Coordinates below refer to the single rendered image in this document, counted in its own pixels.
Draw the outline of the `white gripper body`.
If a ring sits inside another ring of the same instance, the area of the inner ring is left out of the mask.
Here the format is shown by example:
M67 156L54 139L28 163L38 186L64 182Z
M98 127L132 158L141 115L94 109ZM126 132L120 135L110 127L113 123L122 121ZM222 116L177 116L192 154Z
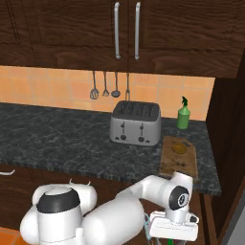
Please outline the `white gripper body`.
M150 226L149 234L152 237L195 241L198 235L196 224L172 224L166 220L154 220Z

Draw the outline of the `wooden cutting board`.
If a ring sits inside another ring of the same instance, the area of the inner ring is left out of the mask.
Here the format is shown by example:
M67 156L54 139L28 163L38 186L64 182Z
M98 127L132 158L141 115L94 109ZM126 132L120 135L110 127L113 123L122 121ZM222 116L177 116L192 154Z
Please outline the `wooden cutting board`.
M185 154L175 153L172 150L174 144L184 144L187 152ZM175 171L191 176L194 182L199 181L195 146L185 138L165 136L159 174L170 178Z

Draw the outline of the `yellow-brown avocado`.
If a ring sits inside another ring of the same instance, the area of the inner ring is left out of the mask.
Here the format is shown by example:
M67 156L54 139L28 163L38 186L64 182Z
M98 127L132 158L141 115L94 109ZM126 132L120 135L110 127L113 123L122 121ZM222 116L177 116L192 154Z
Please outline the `yellow-brown avocado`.
M185 154L187 152L187 147L184 144L174 144L172 150L177 154Z

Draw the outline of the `silver four-slot toaster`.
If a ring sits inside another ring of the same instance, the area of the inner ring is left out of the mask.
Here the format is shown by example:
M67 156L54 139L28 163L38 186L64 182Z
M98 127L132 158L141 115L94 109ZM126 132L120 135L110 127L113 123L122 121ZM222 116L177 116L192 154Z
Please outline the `silver four-slot toaster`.
M157 103L121 100L110 120L110 140L130 145L156 145L161 138L161 109Z

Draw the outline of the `tall dark wood cupboard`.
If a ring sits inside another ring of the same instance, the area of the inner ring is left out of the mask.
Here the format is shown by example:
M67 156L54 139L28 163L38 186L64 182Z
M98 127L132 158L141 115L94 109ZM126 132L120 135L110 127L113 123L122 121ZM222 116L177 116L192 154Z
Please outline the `tall dark wood cupboard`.
M221 186L212 214L221 243L245 190L245 51L236 78L217 78L206 125Z

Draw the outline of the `green spray bottle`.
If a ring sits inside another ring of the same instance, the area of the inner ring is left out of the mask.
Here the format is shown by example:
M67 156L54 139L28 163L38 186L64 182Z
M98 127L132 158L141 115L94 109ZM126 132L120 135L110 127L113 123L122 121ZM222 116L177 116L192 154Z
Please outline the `green spray bottle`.
M190 116L190 111L188 109L188 99L182 97L182 104L183 107L178 110L177 127L179 129L187 129L189 125Z

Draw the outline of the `metal meat fork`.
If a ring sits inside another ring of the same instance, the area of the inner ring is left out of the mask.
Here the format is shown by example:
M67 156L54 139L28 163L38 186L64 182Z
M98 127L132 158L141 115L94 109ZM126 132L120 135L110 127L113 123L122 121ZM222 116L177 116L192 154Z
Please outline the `metal meat fork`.
M126 73L125 100L130 100L129 73Z

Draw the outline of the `metal ladle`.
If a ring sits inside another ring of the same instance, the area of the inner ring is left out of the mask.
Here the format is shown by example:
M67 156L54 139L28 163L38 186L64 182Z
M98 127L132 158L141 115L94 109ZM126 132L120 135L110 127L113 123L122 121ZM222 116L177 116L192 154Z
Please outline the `metal ladle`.
M113 98L118 98L121 95L121 92L118 88L118 73L115 73L115 90L111 92Z

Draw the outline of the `metal whisk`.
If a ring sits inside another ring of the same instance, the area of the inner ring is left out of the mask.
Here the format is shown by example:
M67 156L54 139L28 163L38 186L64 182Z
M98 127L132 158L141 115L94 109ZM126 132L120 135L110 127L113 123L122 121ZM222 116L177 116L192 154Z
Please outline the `metal whisk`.
M102 95L104 97L109 97L109 91L107 90L107 78L106 78L106 71L103 71L103 82L104 82L104 90Z

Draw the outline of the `metal slotted spatula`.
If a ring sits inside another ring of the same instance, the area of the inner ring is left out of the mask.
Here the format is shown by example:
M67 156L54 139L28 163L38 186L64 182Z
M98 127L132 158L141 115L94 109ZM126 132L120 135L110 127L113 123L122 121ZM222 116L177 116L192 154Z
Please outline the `metal slotted spatula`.
M96 84L96 72L92 72L93 75L93 84ZM94 87L90 92L90 99L91 100L97 100L99 98L100 92L97 89L97 87Z

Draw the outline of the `dark wood cupboard door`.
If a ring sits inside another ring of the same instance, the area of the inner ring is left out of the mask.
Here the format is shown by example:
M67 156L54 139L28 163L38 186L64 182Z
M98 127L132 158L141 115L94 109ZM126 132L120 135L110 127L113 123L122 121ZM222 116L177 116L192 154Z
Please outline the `dark wood cupboard door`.
M139 60L135 8L141 2ZM245 50L245 0L129 0L132 73L235 78Z
M21 0L0 0L0 65L35 65Z
M119 7L120 59L114 5ZM33 0L36 62L44 68L127 70L127 0Z

